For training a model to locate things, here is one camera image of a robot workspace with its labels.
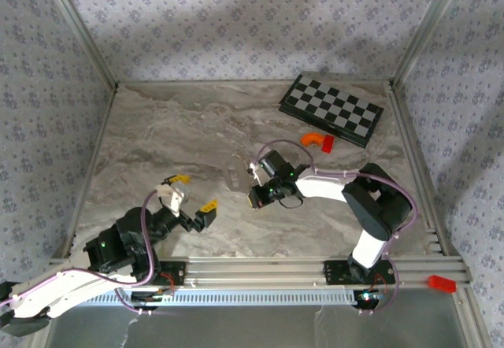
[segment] floral wallpaper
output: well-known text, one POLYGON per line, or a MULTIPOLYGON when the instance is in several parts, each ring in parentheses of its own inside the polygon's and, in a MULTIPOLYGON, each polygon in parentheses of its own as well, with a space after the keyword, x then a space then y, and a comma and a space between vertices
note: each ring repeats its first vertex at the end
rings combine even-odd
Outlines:
POLYGON ((24 281, 66 236, 110 93, 53 0, 0 18, 0 282, 24 281))
POLYGON ((431 0, 73 0, 119 81, 393 75, 431 0))
POLYGON ((504 0, 453 0, 406 79, 451 239, 504 347, 504 0))

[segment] marble surface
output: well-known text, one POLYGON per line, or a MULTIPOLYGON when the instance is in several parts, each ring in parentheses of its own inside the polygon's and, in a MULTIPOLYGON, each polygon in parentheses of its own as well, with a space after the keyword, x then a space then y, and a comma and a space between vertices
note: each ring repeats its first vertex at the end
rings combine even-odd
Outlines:
MULTIPOLYGON (((288 84, 220 83, 220 85, 145 85, 120 87, 115 98, 98 163, 81 214, 73 249, 114 223, 165 177, 191 176, 190 215, 217 198, 218 217, 201 234, 177 228, 157 253, 168 256, 317 256, 348 255, 361 228, 342 202, 311 198, 295 210, 270 205, 253 211, 245 194, 231 192, 222 164, 241 150, 254 157, 273 139, 299 140, 317 129, 278 111, 288 84)), ((339 87, 385 108, 363 150, 336 139, 331 154, 310 148, 319 168, 354 169, 373 161, 414 192, 413 176, 387 96, 371 88, 339 87)), ((294 146, 275 145, 294 165, 306 162, 294 146)), ((149 205, 159 209, 157 200, 149 205)), ((425 254, 424 223, 420 219, 403 234, 392 254, 425 254)))

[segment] black and white checkerboard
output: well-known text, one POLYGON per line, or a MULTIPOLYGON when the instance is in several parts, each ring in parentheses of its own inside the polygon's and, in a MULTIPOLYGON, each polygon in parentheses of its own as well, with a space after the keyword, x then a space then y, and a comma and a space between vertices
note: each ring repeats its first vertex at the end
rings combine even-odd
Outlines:
POLYGON ((361 147, 368 144, 384 110, 302 75, 280 104, 281 112, 361 147))

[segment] orange arch block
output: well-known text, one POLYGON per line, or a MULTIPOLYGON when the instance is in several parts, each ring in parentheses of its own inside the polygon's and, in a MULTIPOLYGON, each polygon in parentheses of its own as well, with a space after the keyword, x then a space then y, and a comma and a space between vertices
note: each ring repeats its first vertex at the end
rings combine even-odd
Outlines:
POLYGON ((301 144, 303 146, 317 145, 320 146, 324 142, 324 136, 318 133, 308 133, 301 137, 301 144))

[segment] red block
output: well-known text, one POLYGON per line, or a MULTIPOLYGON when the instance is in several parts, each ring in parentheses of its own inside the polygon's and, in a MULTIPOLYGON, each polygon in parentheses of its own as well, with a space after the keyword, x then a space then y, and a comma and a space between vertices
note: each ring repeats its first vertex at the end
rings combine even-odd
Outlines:
POLYGON ((326 135, 324 141, 322 142, 322 151, 330 154, 332 151, 332 144, 334 143, 334 137, 332 135, 326 135))
POLYGON ((432 275, 428 278, 428 285, 432 289, 445 291, 447 293, 454 293, 457 291, 457 283, 455 281, 436 275, 432 275))

